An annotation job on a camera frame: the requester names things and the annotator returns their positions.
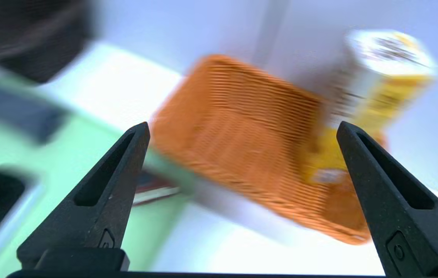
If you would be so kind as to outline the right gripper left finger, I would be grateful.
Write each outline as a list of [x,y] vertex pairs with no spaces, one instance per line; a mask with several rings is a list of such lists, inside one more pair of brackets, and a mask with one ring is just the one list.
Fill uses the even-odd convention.
[[150,141],[128,129],[17,249],[23,270],[127,271],[122,240]]

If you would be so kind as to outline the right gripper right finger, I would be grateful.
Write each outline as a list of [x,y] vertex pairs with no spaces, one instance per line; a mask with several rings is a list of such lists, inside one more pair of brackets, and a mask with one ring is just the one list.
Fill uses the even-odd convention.
[[438,197],[361,128],[337,141],[388,277],[438,277]]

